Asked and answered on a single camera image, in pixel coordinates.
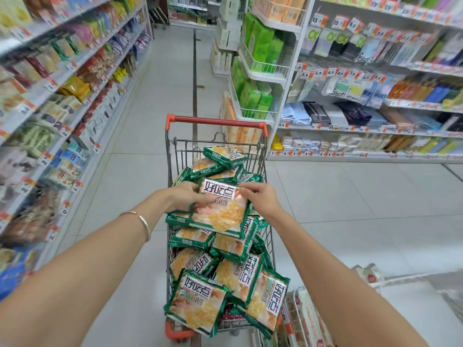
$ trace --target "shopping cart handle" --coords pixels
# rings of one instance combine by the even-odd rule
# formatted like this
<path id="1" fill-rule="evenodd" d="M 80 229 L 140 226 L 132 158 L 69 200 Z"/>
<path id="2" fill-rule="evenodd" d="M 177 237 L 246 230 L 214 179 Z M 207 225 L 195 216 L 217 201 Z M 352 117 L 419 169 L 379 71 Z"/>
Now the shopping cart handle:
<path id="1" fill-rule="evenodd" d="M 167 114 L 166 130 L 170 129 L 171 122 L 182 122 L 182 123 L 200 123 L 200 124 L 211 124 L 211 125 L 229 125 L 231 127 L 246 127 L 246 128 L 259 128 L 263 130 L 263 135 L 269 137 L 267 133 L 267 124 L 265 122 L 241 122 L 236 120 L 226 119 L 212 119 L 212 118 L 196 118 L 186 116 L 176 116 L 175 114 Z"/>

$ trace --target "silver bracelet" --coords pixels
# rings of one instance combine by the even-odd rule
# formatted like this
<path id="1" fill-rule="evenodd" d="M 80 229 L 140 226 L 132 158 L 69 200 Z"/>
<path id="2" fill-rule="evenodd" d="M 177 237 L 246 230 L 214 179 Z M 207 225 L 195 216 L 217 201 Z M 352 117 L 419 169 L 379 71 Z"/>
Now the silver bracelet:
<path id="1" fill-rule="evenodd" d="M 133 211 L 133 210 L 129 210 L 127 212 L 122 212 L 121 214 L 119 214 L 119 216 L 123 215 L 123 214 L 135 214 L 135 215 L 138 215 L 137 212 Z M 146 222 L 146 220 L 141 216 L 141 215 L 138 215 L 138 217 L 140 218 L 145 230 L 146 230 L 146 241 L 145 242 L 148 242 L 150 239 L 151 239 L 151 231 L 150 231 L 150 227 L 148 226 L 148 223 Z"/>

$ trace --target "metal cart basket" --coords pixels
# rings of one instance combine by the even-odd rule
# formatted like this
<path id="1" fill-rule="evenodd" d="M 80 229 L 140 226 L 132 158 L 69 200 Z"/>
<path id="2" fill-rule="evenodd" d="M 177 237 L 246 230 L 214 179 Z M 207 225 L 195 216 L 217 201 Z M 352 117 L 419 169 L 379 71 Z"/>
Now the metal cart basket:
<path id="1" fill-rule="evenodd" d="M 169 139 L 169 129 L 172 122 L 185 122 L 185 123 L 199 123 L 199 124 L 211 124 L 223 126 L 223 131 L 215 133 L 214 139 L 211 141 L 206 140 L 181 140 L 174 137 Z M 249 127 L 249 128 L 259 128 L 262 129 L 262 137 L 260 142 L 257 144 L 248 144 L 248 143 L 230 143 L 227 139 L 227 130 L 226 126 L 235 126 L 235 127 Z M 167 185 L 169 187 L 173 184 L 174 176 L 179 175 L 182 170 L 186 167 L 191 167 L 194 162 L 202 158 L 203 147 L 211 145 L 220 145 L 229 147 L 234 151 L 245 154 L 248 157 L 244 167 L 248 172 L 254 174 L 260 174 L 263 176 L 264 181 L 267 182 L 267 174 L 265 170 L 265 154 L 267 152 L 267 125 L 264 122 L 240 122 L 240 121 L 231 121 L 223 119 L 211 119 L 211 118 L 195 118 L 187 116 L 175 116 L 172 114 L 167 115 L 166 121 L 166 151 L 167 151 L 167 165 L 168 165 L 168 177 Z M 167 241 L 174 235 L 174 229 L 171 224 L 167 224 Z M 273 250 L 273 241 L 272 241 L 272 228 L 267 227 L 261 231 L 261 236 L 267 244 L 267 248 L 270 253 L 271 260 L 275 265 L 275 254 Z M 173 247 L 168 246 L 167 250 L 167 302 L 170 301 L 172 295 L 173 281 L 174 278 L 171 274 L 170 264 L 175 259 L 178 250 Z M 225 314 L 222 316 L 221 321 L 219 322 L 218 330 L 219 332 L 229 331 L 232 335 L 236 336 L 239 333 L 240 329 L 246 329 L 253 327 L 250 325 L 244 317 L 240 315 L 230 315 Z M 191 338 L 192 346 L 201 345 L 201 336 L 200 334 L 182 326 L 181 324 L 171 320 L 166 319 L 165 323 L 165 334 L 167 338 L 181 342 Z"/>

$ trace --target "person's right arm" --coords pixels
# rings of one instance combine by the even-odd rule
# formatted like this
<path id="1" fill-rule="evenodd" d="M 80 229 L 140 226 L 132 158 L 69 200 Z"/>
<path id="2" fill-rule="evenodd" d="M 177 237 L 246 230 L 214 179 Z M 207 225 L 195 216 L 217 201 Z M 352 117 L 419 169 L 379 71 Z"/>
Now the person's right arm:
<path id="1" fill-rule="evenodd" d="M 241 186 L 242 194 L 280 235 L 339 347 L 428 347 L 394 307 L 283 210 L 271 185 Z"/>

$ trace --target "person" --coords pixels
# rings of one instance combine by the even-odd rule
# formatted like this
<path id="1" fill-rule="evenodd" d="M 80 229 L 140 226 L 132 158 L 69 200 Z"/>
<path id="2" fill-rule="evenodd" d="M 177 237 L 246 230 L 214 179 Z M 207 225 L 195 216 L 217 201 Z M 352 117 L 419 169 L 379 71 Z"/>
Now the person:
<path id="1" fill-rule="evenodd" d="M 428 346 L 384 298 L 313 239 L 283 210 L 270 184 L 242 193 L 278 232 L 339 347 Z M 158 190 L 91 233 L 28 278 L 0 303 L 2 347 L 78 347 L 129 270 L 163 213 L 216 197 L 183 182 Z"/>

